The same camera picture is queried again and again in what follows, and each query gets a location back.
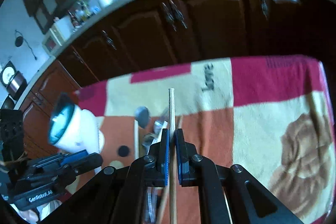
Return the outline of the light wooden chopstick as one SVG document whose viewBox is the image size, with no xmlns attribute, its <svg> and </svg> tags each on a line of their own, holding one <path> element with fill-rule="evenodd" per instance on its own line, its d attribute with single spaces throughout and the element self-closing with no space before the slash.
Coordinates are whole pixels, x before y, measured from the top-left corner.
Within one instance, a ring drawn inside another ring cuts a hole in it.
<svg viewBox="0 0 336 224">
<path fill-rule="evenodd" d="M 174 88 L 169 88 L 169 138 L 170 138 L 170 170 L 169 170 L 169 183 L 170 183 L 170 224 L 177 223 L 177 159 L 175 156 L 175 94 Z"/>
</svg>

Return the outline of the brown lower kitchen cabinets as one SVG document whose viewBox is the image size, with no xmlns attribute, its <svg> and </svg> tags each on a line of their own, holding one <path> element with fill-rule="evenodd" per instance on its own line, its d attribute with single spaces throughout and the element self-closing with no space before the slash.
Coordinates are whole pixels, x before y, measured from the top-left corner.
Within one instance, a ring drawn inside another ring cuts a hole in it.
<svg viewBox="0 0 336 224">
<path fill-rule="evenodd" d="M 220 57 L 306 54 L 335 33 L 335 0 L 119 0 L 57 51 L 20 109 L 31 159 L 52 155 L 62 92 L 137 71 Z"/>
</svg>

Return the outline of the white utensil holder cup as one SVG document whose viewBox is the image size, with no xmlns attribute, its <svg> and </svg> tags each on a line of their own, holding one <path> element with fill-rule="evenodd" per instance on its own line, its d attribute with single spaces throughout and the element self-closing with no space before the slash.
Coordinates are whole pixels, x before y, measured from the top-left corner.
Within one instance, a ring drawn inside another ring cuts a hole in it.
<svg viewBox="0 0 336 224">
<path fill-rule="evenodd" d="M 48 142 L 69 153 L 85 150 L 91 154 L 101 153 L 105 138 L 96 116 L 87 109 L 81 109 L 62 93 L 50 116 Z"/>
</svg>

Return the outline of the wooden chopstick on table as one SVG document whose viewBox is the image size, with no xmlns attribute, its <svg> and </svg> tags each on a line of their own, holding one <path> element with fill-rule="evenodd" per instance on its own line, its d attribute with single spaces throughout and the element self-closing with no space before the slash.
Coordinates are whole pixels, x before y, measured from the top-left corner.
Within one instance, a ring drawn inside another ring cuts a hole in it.
<svg viewBox="0 0 336 224">
<path fill-rule="evenodd" d="M 138 134 L 138 121 L 134 120 L 134 159 L 139 158 L 139 134 Z"/>
</svg>

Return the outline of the grey metal spoon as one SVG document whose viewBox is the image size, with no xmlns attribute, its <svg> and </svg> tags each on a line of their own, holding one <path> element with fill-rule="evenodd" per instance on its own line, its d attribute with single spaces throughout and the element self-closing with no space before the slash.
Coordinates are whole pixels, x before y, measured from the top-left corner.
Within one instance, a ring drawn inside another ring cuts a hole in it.
<svg viewBox="0 0 336 224">
<path fill-rule="evenodd" d="M 150 122 L 150 112 L 147 107 L 140 106 L 136 108 L 134 118 L 140 128 L 146 128 Z"/>
</svg>

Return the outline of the dark metal bowl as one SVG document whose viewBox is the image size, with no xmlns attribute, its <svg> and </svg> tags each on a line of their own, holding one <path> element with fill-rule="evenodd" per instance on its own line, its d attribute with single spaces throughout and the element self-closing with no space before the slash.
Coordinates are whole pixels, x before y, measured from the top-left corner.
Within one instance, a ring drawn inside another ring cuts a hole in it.
<svg viewBox="0 0 336 224">
<path fill-rule="evenodd" d="M 15 107 L 15 102 L 13 101 L 11 96 L 7 96 L 1 106 L 1 109 L 13 110 L 14 107 Z"/>
</svg>

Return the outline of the checkered red cream tablecloth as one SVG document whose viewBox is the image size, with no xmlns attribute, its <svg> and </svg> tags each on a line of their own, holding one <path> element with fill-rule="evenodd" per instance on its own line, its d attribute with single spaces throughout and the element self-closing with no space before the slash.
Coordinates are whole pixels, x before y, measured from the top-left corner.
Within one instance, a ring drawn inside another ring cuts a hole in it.
<svg viewBox="0 0 336 224">
<path fill-rule="evenodd" d="M 104 164 L 130 165 L 138 107 L 159 117 L 175 90 L 185 140 L 215 164 L 242 165 L 304 223 L 323 223 L 335 196 L 335 133 L 323 65 L 305 56 L 216 59 L 81 88 L 97 118 Z"/>
</svg>

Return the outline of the silver rice cooker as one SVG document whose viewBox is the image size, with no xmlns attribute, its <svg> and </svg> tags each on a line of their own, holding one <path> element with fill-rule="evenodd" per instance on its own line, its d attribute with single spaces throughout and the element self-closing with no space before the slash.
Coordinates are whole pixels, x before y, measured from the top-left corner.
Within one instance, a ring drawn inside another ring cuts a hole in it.
<svg viewBox="0 0 336 224">
<path fill-rule="evenodd" d="M 21 97 L 28 85 L 25 77 L 15 68 L 11 61 L 8 61 L 1 69 L 1 84 L 14 101 Z"/>
</svg>

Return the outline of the white microwave oven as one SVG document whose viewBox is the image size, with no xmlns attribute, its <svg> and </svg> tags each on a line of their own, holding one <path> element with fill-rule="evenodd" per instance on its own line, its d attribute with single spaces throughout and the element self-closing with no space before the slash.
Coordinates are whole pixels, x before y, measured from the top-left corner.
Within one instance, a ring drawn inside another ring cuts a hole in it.
<svg viewBox="0 0 336 224">
<path fill-rule="evenodd" d="M 69 18 L 57 20 L 45 34 L 42 47 L 49 56 L 53 56 L 73 34 L 74 27 Z"/>
</svg>

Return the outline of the dark sauce bottle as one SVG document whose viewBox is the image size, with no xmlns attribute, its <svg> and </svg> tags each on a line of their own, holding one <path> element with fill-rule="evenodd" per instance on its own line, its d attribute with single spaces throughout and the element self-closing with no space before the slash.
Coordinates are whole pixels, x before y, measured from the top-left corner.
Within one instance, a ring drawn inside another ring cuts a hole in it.
<svg viewBox="0 0 336 224">
<path fill-rule="evenodd" d="M 74 16 L 74 14 L 72 12 L 70 12 L 70 10 L 68 10 L 68 14 L 70 15 L 70 20 L 71 20 L 72 26 L 74 28 L 78 28 L 80 26 L 80 24 L 77 21 L 76 16 Z"/>
</svg>

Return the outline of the yellow cap oil bottle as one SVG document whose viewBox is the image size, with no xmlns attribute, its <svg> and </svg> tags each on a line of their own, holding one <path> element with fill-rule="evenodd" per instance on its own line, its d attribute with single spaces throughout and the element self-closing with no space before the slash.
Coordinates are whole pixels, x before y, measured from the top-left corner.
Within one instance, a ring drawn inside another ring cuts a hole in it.
<svg viewBox="0 0 336 224">
<path fill-rule="evenodd" d="M 83 22 L 89 19 L 91 17 L 91 11 L 88 3 L 84 0 L 77 0 L 77 5 L 79 8 L 76 11 L 76 16 Z"/>
</svg>

